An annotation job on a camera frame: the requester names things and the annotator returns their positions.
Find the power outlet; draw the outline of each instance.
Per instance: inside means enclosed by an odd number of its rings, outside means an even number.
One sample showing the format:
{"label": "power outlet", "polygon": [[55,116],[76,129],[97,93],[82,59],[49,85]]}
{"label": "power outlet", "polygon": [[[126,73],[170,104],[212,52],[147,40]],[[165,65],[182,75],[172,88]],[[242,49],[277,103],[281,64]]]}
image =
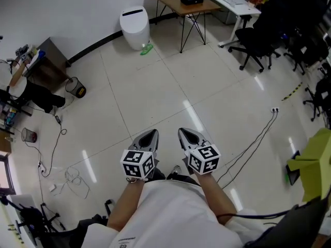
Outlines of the power outlet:
{"label": "power outlet", "polygon": [[279,112],[279,107],[272,107],[271,109],[270,109],[270,111],[271,112]]}
{"label": "power outlet", "polygon": [[38,163],[39,166],[39,170],[41,173],[46,173],[46,167],[44,166],[44,164],[42,162]]}

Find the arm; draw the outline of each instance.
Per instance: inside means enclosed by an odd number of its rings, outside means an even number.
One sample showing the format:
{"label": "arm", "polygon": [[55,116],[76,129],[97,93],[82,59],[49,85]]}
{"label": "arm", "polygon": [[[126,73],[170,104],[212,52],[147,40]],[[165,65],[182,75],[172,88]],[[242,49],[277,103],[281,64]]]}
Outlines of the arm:
{"label": "arm", "polygon": [[17,82],[21,78],[23,72],[25,69],[25,63],[22,63],[22,65],[19,67],[19,69],[16,71],[16,73],[12,76],[12,79],[9,83],[10,87],[16,86]]}
{"label": "arm", "polygon": [[[206,196],[210,209],[216,216],[227,213],[237,213],[235,206],[211,174],[199,175],[195,173],[195,175]],[[224,216],[217,220],[220,224],[225,225],[230,218],[230,216]]]}
{"label": "arm", "polygon": [[108,218],[107,227],[121,231],[135,213],[145,181],[129,183]]}

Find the toilet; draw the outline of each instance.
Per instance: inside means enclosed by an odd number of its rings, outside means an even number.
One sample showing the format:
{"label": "toilet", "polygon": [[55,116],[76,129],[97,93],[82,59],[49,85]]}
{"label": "toilet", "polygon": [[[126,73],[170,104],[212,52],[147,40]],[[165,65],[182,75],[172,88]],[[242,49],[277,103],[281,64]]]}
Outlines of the toilet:
{"label": "toilet", "polygon": [[149,42],[149,20],[144,7],[134,6],[122,11],[119,23],[126,41],[136,51]]}

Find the floor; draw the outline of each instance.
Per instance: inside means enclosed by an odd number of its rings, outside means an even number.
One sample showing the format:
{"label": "floor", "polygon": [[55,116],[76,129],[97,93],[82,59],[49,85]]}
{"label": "floor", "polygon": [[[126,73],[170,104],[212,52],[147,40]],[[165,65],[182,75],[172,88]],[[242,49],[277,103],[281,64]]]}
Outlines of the floor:
{"label": "floor", "polygon": [[[151,25],[154,48],[145,56],[131,50],[120,37],[68,69],[70,76],[77,76],[85,85],[87,94],[57,111],[67,134],[59,137],[50,176],[41,177],[43,200],[60,213],[68,229],[96,213],[106,215],[104,202],[118,200],[127,184],[119,160],[139,133],[157,129],[158,167],[168,174],[174,165],[180,165],[187,174],[177,130],[200,131],[222,154],[222,168],[214,173],[218,179],[271,120],[272,107],[279,107],[280,112],[257,151],[237,175],[257,147],[255,143],[219,184],[224,186],[235,177],[224,190],[237,209],[274,213],[301,202],[301,182],[290,186],[284,167],[286,160],[324,126],[322,117],[311,122],[312,109],[302,104],[308,98],[304,87],[314,89],[319,74],[293,72],[293,63],[283,56],[273,58],[272,69],[263,73],[253,60],[240,71],[239,63],[245,56],[217,46],[218,41],[229,38],[232,27],[211,15],[206,20],[207,45],[193,29],[182,54],[182,27],[179,19],[170,19]],[[300,82],[304,85],[281,101]],[[63,88],[58,94],[70,95]],[[23,127],[38,133],[34,145],[49,172],[60,126],[52,116],[34,110],[32,117],[21,117],[17,128]],[[12,150],[11,172],[17,192],[32,194],[37,204],[42,203],[38,151],[21,142],[19,132]],[[50,192],[53,184],[56,189]]]}

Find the person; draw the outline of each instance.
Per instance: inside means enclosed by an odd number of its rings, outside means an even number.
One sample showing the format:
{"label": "person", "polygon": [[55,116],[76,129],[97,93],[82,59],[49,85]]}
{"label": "person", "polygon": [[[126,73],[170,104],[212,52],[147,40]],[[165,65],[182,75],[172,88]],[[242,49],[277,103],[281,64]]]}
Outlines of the person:
{"label": "person", "polygon": [[26,62],[22,62],[19,68],[16,69],[18,61],[19,57],[12,64],[0,60],[1,90],[7,91],[11,99],[15,100],[19,106],[23,106],[32,100],[46,113],[50,113],[53,106],[62,107],[65,105],[65,98],[53,95],[47,88],[36,85],[22,76],[26,68]]}
{"label": "person", "polygon": [[155,169],[152,181],[131,180],[107,226],[90,225],[82,247],[243,247],[267,230],[260,220],[219,216],[256,212],[237,212],[210,173],[195,173],[200,185],[180,173],[176,166],[166,179]]}

